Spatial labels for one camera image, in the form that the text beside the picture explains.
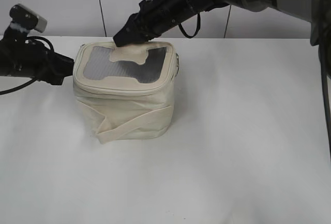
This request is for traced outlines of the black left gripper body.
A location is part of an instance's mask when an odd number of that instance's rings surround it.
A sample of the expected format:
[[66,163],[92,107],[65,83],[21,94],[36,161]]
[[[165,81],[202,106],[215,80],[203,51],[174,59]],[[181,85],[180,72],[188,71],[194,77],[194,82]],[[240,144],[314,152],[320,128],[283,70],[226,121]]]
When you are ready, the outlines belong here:
[[17,43],[11,55],[10,75],[49,83],[50,68],[60,67],[53,65],[53,55],[54,51],[36,39]]

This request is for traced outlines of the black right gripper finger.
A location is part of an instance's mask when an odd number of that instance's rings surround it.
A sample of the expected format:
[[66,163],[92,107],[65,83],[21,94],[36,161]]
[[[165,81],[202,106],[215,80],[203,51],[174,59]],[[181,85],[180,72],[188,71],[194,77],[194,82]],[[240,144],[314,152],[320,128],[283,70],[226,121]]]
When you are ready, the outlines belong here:
[[114,35],[117,47],[148,42],[158,35],[147,26],[140,14],[132,14],[124,27]]

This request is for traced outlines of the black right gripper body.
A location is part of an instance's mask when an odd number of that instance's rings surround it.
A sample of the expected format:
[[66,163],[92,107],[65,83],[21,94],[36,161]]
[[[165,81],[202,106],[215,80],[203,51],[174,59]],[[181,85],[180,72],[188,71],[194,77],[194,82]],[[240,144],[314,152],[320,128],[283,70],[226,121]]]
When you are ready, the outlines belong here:
[[143,0],[129,17],[129,40],[152,40],[186,20],[186,0]]

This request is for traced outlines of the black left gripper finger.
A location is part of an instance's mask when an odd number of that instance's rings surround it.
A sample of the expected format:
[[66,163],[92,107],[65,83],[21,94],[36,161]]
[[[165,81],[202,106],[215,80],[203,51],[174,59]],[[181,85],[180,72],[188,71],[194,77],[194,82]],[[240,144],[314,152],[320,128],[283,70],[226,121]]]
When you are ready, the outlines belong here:
[[62,54],[54,52],[53,55],[54,66],[73,66],[74,60]]
[[64,65],[60,67],[51,67],[49,75],[49,83],[51,85],[60,86],[66,77],[72,76],[73,65]]

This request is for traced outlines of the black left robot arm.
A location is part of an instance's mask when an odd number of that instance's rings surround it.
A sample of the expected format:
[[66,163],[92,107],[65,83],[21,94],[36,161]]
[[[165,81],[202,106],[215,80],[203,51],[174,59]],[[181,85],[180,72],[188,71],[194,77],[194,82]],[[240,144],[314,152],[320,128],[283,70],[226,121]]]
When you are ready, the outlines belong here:
[[55,52],[53,44],[41,36],[29,36],[12,26],[1,39],[1,76],[30,78],[62,85],[73,75],[74,60]]

